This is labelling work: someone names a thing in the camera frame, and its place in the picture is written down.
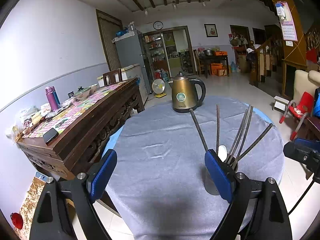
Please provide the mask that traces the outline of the white chest freezer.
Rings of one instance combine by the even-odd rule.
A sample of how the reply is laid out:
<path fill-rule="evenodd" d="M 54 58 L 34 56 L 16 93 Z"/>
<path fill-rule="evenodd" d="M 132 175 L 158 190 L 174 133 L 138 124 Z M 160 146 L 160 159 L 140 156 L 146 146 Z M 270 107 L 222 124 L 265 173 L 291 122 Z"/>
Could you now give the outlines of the white chest freezer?
<path fill-rule="evenodd" d="M 137 78 L 137 83 L 139 85 L 139 91 L 142 97 L 142 101 L 145 104 L 148 99 L 149 93 L 145 85 L 140 64 L 137 63 L 137 64 L 133 64 L 133 65 L 129 65 L 127 67 L 121 68 L 121 77 L 122 77 L 122 81 Z M 114 78 L 116 83 L 120 81 L 118 73 L 114 74 Z M 97 80 L 100 87 L 105 85 L 103 75 L 100 77 L 97 77 Z M 111 85 L 111 77 L 106 76 L 106 82 L 107 82 L 107 85 Z"/>

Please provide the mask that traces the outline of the small white step stool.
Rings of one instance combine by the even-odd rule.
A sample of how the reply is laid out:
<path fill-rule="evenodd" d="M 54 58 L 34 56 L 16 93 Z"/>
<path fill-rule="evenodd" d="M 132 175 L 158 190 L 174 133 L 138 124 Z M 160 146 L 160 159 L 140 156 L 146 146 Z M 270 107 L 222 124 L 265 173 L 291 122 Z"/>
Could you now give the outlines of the small white step stool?
<path fill-rule="evenodd" d="M 275 96 L 274 98 L 274 104 L 273 104 L 273 110 L 278 110 L 284 112 L 286 107 L 289 104 L 289 100 L 286 100 L 285 98 L 282 98 L 280 96 Z"/>

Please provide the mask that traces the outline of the blue bag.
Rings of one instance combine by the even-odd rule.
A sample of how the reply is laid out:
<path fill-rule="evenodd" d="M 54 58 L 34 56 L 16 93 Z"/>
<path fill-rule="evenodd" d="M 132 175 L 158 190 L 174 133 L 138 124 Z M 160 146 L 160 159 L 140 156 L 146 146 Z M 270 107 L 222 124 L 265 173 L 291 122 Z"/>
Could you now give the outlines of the blue bag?
<path fill-rule="evenodd" d="M 312 116 L 320 118 L 320 88 L 315 89 Z"/>

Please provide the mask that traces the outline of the white ceramic spoon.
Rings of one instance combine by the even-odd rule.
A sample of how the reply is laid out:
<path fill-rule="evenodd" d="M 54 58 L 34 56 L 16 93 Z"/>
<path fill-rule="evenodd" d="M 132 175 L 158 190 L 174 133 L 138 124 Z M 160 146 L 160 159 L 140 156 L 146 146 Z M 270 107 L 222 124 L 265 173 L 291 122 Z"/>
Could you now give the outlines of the white ceramic spoon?
<path fill-rule="evenodd" d="M 217 155 L 222 162 L 224 162 L 228 157 L 227 148 L 225 145 L 220 145 L 217 150 Z"/>

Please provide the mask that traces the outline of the round wall clock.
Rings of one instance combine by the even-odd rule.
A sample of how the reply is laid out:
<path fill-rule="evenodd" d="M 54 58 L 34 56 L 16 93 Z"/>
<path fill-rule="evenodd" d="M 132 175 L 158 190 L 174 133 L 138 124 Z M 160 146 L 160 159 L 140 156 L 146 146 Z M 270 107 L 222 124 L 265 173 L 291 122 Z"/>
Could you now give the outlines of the round wall clock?
<path fill-rule="evenodd" d="M 156 21 L 153 23 L 153 28 L 155 30 L 161 30 L 163 29 L 163 23 L 161 21 Z"/>

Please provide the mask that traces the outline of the beige sofa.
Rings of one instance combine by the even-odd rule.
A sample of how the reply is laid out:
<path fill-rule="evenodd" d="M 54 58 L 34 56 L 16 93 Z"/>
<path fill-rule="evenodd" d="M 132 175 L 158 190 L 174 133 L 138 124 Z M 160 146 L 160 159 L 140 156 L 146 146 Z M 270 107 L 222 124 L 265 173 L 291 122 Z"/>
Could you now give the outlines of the beige sofa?
<path fill-rule="evenodd" d="M 305 72 L 303 70 L 295 71 L 295 80 L 293 85 L 293 99 L 300 102 L 304 92 L 308 92 L 314 96 L 316 88 L 320 86 L 320 72 L 311 70 Z"/>

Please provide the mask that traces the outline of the framed wall picture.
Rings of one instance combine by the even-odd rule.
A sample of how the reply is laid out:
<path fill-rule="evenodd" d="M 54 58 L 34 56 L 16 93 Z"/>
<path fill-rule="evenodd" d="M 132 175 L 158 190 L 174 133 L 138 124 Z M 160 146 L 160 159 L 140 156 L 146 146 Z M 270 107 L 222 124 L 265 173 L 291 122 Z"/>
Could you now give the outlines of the framed wall picture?
<path fill-rule="evenodd" d="M 204 24 L 207 37 L 218 37 L 216 24 Z"/>

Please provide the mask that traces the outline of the purple thermos bottle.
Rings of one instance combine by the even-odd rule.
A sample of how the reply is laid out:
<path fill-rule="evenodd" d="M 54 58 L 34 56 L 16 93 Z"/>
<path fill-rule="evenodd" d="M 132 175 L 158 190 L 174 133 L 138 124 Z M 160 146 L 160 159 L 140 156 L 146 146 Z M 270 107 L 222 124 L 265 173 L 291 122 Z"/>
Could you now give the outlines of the purple thermos bottle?
<path fill-rule="evenodd" d="M 52 87 L 46 87 L 46 97 L 50 104 L 51 111 L 55 111 L 59 108 L 59 103 L 56 100 L 55 92 Z"/>

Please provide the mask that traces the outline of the pink wall calendar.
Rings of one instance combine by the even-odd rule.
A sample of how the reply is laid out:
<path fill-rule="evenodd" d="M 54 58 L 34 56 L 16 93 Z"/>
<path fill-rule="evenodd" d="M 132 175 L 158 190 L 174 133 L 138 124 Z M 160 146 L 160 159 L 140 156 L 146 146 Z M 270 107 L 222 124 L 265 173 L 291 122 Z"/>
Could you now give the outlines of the pink wall calendar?
<path fill-rule="evenodd" d="M 279 17 L 283 39 L 285 41 L 298 41 L 295 24 L 287 2 L 277 2 L 276 12 Z"/>

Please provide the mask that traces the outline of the black phone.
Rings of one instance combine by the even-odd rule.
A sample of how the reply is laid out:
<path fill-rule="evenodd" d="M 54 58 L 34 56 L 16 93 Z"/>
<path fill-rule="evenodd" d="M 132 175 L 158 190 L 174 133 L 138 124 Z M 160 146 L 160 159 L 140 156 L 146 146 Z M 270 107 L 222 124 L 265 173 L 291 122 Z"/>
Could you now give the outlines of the black phone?
<path fill-rule="evenodd" d="M 59 135 L 58 131 L 55 128 L 49 129 L 46 133 L 43 134 L 43 140 L 46 145 L 48 145 L 53 139 Z"/>

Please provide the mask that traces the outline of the red plastic child chair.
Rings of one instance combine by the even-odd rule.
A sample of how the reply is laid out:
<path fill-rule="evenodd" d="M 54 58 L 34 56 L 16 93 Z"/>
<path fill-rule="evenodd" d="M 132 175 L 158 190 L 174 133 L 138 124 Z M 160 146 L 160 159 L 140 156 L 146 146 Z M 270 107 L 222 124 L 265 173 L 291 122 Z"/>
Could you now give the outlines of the red plastic child chair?
<path fill-rule="evenodd" d="M 298 131 L 300 130 L 304 120 L 310 116 L 312 109 L 313 109 L 313 102 L 314 98 L 313 96 L 308 93 L 304 92 L 301 100 L 298 104 L 296 104 L 296 100 L 291 100 L 288 105 L 285 108 L 284 114 L 282 115 L 281 119 L 279 120 L 279 123 L 282 124 L 285 120 L 287 114 L 290 112 L 295 120 L 298 120 L 299 123 L 296 127 L 296 129 L 292 132 L 290 136 L 290 140 L 293 141 L 295 137 L 298 134 Z"/>

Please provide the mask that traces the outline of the dark chopstick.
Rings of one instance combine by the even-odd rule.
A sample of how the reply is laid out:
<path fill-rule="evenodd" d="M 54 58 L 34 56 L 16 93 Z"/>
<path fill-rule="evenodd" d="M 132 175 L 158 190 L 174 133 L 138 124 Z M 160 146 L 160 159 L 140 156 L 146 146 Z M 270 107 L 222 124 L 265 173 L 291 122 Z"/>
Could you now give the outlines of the dark chopstick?
<path fill-rule="evenodd" d="M 242 121 L 241 121 L 241 124 L 239 126 L 239 129 L 238 129 L 238 132 L 235 136 L 235 139 L 232 143 L 232 146 L 231 146 L 231 149 L 229 150 L 228 154 L 227 154 L 227 159 L 225 160 L 225 163 L 229 164 L 231 162 L 231 159 L 232 159 L 232 156 L 234 155 L 234 152 L 239 144 L 239 140 L 240 140 L 240 137 L 241 137 L 241 133 L 244 129 L 244 125 L 246 123 L 246 119 L 247 119 L 247 116 L 248 116 L 248 113 L 249 113 L 249 110 L 251 108 L 251 105 L 248 106 L 248 108 L 246 109 L 243 117 L 242 117 Z"/>
<path fill-rule="evenodd" d="M 192 119 L 193 119 L 193 122 L 194 122 L 194 124 L 195 124 L 196 130 L 197 130 L 197 132 L 198 132 L 198 134 L 199 134 L 199 136 L 200 136 L 200 139 L 201 139 L 201 142 L 202 142 L 202 144 L 203 144 L 204 150 L 205 150 L 205 152 L 207 152 L 207 151 L 208 151 L 208 146 L 207 146 L 207 144 L 206 144 L 205 138 L 204 138 L 203 133 L 202 133 L 202 131 L 201 131 L 201 128 L 200 128 L 199 122 L 198 122 L 198 120 L 197 120 L 197 118 L 196 118 L 196 115 L 195 115 L 195 113 L 194 113 L 194 111 L 193 111 L 192 108 L 189 109 L 189 112 L 190 112 L 191 117 L 192 117 Z"/>
<path fill-rule="evenodd" d="M 269 130 L 274 126 L 274 124 L 270 123 L 264 131 L 255 139 L 255 141 L 242 153 L 239 157 L 236 158 L 236 163 L 238 163 L 244 156 L 246 156 L 263 138 Z"/>
<path fill-rule="evenodd" d="M 240 135 L 239 142 L 241 142 L 241 145 L 239 147 L 239 151 L 238 151 L 238 153 L 236 155 L 235 161 L 234 161 L 233 166 L 232 166 L 233 170 L 236 170 L 236 165 L 237 165 L 237 163 L 239 161 L 240 154 L 242 152 L 242 148 L 244 146 L 244 143 L 245 143 L 245 140 L 246 140 L 246 137 L 247 137 L 247 133 L 248 133 L 248 130 L 249 130 L 249 126 L 250 126 L 250 123 L 251 123 L 252 113 L 253 113 L 253 106 L 249 105 L 248 112 L 247 112 L 247 118 L 246 118 L 245 123 L 244 123 L 244 131 L 242 131 L 242 134 L 244 134 L 244 135 Z"/>
<path fill-rule="evenodd" d="M 216 154 L 219 153 L 219 144 L 220 144 L 220 107 L 216 105 Z"/>

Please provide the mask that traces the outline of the dark wooden sideboard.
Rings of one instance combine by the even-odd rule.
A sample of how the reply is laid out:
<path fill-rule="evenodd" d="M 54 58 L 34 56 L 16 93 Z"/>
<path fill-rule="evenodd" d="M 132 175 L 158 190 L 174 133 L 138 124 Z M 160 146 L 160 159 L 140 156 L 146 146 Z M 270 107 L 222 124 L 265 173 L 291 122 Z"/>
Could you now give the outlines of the dark wooden sideboard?
<path fill-rule="evenodd" d="M 110 136 L 133 110 L 144 111 L 137 78 L 118 84 L 50 143 L 39 137 L 21 138 L 17 144 L 37 170 L 72 179 L 76 172 L 87 171 L 98 161 Z"/>

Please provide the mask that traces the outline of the blue thermos bottle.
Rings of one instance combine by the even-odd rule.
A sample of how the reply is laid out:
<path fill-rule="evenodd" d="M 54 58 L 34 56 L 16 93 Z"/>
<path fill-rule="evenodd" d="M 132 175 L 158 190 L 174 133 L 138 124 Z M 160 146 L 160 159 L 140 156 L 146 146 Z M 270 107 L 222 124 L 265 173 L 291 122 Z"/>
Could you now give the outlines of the blue thermos bottle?
<path fill-rule="evenodd" d="M 54 94 L 54 97 L 55 97 L 56 103 L 57 103 L 57 105 L 58 105 L 58 106 L 60 106 L 60 100 L 59 100 L 59 98 L 58 98 L 58 96 L 57 96 L 57 93 L 56 93 L 55 87 L 54 87 L 54 86 L 52 86 L 51 88 L 52 88 L 52 90 L 53 90 L 53 94 Z"/>

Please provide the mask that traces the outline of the dark chopstick on cloth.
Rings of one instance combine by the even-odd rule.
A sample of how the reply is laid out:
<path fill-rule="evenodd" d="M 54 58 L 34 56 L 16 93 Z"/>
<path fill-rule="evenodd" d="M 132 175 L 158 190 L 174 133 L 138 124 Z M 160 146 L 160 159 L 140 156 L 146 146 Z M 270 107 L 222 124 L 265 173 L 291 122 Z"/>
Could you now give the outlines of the dark chopstick on cloth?
<path fill-rule="evenodd" d="M 244 135 L 240 135 L 239 142 L 241 142 L 241 145 L 239 147 L 239 151 L 238 151 L 238 153 L 236 155 L 235 161 L 234 161 L 233 166 L 232 166 L 233 170 L 236 170 L 236 165 L 237 165 L 237 163 L 239 161 L 240 154 L 242 152 L 242 148 L 244 146 L 244 143 L 245 143 L 245 140 L 246 140 L 246 137 L 247 137 L 247 133 L 248 133 L 248 130 L 249 130 L 249 126 L 250 126 L 250 123 L 251 123 L 252 113 L 253 113 L 253 106 L 249 105 L 248 112 L 247 112 L 247 118 L 246 118 L 245 123 L 244 123 L 244 131 L 242 131 L 242 134 L 244 134 Z"/>

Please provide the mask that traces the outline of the dark wooden side table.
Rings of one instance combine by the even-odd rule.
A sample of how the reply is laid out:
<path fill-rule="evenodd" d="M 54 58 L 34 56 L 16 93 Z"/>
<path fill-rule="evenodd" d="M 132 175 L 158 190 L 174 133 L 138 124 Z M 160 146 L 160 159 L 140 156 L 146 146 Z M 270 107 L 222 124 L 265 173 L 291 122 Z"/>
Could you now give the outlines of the dark wooden side table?
<path fill-rule="evenodd" d="M 212 63 L 225 63 L 226 64 L 226 74 L 229 77 L 229 62 L 228 55 L 224 51 L 215 51 L 212 55 L 207 55 L 205 51 L 203 51 L 199 55 L 200 62 L 204 65 L 204 76 L 207 78 L 210 75 L 211 64 Z"/>

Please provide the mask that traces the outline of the blue round table cover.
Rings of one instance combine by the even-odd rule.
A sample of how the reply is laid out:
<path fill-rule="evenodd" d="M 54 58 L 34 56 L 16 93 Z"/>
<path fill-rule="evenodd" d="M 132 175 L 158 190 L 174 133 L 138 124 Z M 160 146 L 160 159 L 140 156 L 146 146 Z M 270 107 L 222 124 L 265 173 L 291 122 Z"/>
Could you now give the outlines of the blue round table cover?
<path fill-rule="evenodd" d="M 117 140 L 118 140 L 118 138 L 119 138 L 122 130 L 123 130 L 123 126 L 121 126 L 121 128 L 118 129 L 118 130 L 116 131 L 116 133 L 114 133 L 113 135 L 110 136 L 109 141 L 107 142 L 107 144 L 106 144 L 106 146 L 105 146 L 105 148 L 104 148 L 104 151 L 103 151 L 103 153 L 102 153 L 102 157 L 105 155 L 105 153 L 106 153 L 109 149 L 114 149 L 114 147 L 115 147 L 115 145 L 116 145 L 116 143 L 117 143 Z"/>

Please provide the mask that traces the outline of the grey table cloth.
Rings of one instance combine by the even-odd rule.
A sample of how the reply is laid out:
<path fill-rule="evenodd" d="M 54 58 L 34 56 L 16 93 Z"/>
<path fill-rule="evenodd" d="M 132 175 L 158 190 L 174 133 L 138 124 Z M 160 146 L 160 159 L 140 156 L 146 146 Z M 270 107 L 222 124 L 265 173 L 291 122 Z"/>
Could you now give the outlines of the grey table cloth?
<path fill-rule="evenodd" d="M 230 148 L 247 106 L 207 96 L 195 110 L 206 144 Z M 204 147 L 189 113 L 165 102 L 129 118 L 114 147 L 117 165 L 107 192 L 135 239 L 209 239 L 228 203 L 205 187 Z"/>

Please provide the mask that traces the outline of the gold electric kettle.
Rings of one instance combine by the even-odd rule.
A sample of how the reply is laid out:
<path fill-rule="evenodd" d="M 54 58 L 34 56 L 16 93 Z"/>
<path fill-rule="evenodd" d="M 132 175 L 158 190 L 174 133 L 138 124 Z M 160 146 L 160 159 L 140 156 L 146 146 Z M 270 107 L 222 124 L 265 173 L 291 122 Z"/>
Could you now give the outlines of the gold electric kettle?
<path fill-rule="evenodd" d="M 174 111 L 185 113 L 202 105 L 206 96 L 206 86 L 202 80 L 189 78 L 183 72 L 179 72 L 168 84 L 171 87 Z"/>

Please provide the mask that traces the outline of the grey refrigerator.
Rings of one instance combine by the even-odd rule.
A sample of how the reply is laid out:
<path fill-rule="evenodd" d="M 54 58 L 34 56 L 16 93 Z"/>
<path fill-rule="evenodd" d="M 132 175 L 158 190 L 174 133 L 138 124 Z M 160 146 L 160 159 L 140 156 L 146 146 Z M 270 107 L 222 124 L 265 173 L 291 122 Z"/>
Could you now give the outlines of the grey refrigerator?
<path fill-rule="evenodd" d="M 144 83 L 146 85 L 146 91 L 148 94 L 151 94 L 153 75 L 151 65 L 146 54 L 142 33 L 135 29 L 134 31 L 129 31 L 120 37 L 115 37 L 112 42 L 116 45 L 122 67 L 133 64 L 140 65 Z"/>

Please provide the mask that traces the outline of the small white fan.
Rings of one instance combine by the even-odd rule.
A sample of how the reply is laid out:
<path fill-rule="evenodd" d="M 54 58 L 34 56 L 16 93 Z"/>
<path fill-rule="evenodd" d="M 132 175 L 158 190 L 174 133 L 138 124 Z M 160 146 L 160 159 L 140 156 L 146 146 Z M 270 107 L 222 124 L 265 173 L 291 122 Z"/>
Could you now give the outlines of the small white fan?
<path fill-rule="evenodd" d="M 165 82 L 162 79 L 156 79 L 152 83 L 152 90 L 156 98 L 162 98 L 166 96 L 165 93 Z"/>

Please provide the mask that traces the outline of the steel utensil holder cup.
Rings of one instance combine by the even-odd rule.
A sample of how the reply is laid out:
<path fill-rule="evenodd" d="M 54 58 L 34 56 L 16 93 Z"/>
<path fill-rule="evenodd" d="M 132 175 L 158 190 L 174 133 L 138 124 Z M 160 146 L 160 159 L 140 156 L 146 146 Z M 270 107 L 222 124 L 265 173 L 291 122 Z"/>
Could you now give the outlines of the steel utensil holder cup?
<path fill-rule="evenodd" d="M 235 191 L 235 172 L 230 165 L 222 162 L 214 151 L 207 151 L 204 155 L 204 163 L 207 169 L 204 187 L 214 196 L 228 202 L 233 198 Z"/>

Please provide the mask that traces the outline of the dark wooden chair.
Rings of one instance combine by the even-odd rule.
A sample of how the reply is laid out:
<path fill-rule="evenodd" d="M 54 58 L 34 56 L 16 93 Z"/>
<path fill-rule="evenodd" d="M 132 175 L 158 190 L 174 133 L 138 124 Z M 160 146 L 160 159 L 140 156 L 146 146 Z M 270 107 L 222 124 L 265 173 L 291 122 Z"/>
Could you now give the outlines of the dark wooden chair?
<path fill-rule="evenodd" d="M 317 117 L 308 117 L 305 120 L 306 138 L 310 140 L 320 140 L 320 120 Z"/>

